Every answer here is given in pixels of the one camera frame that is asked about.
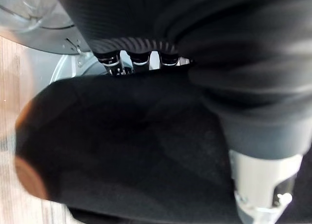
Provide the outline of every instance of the padded black material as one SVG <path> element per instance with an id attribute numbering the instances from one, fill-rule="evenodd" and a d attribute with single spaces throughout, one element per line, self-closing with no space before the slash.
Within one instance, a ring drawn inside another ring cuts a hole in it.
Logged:
<path id="1" fill-rule="evenodd" d="M 188 69 L 53 83 L 19 119 L 16 153 L 89 224 L 238 224 L 227 147 Z M 279 223 L 312 221 L 311 168 L 309 152 Z"/>

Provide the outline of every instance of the black cloth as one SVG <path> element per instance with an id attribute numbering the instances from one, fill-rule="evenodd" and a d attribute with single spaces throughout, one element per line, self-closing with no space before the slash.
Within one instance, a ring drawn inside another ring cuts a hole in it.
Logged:
<path id="1" fill-rule="evenodd" d="M 228 151 L 188 66 L 55 82 L 28 105 L 17 151 L 52 201 L 89 223 L 240 223 Z M 312 221 L 312 154 L 280 223 Z"/>

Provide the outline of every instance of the glass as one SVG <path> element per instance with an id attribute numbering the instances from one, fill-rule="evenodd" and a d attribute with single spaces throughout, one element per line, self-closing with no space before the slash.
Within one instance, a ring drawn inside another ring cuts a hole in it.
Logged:
<path id="1" fill-rule="evenodd" d="M 0 29 L 27 32 L 54 11 L 57 0 L 0 0 Z"/>

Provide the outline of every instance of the wooden floor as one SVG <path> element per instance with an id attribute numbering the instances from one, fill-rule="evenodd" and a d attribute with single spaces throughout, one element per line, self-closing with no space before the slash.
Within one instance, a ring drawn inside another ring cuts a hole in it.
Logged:
<path id="1" fill-rule="evenodd" d="M 30 196 L 19 184 L 14 168 L 14 122 L 21 109 L 20 75 L 29 75 L 20 64 L 25 47 L 0 37 L 0 224 L 77 224 L 60 204 Z"/>

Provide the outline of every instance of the silver metal plate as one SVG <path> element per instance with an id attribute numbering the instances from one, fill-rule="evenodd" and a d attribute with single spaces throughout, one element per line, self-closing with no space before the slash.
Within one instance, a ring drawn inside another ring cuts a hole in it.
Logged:
<path id="1" fill-rule="evenodd" d="M 78 52 L 73 44 L 79 46 L 82 52 L 90 51 L 89 46 L 75 26 L 64 29 L 37 28 L 27 33 L 0 31 L 0 36 L 18 44 L 54 54 L 77 55 Z"/>

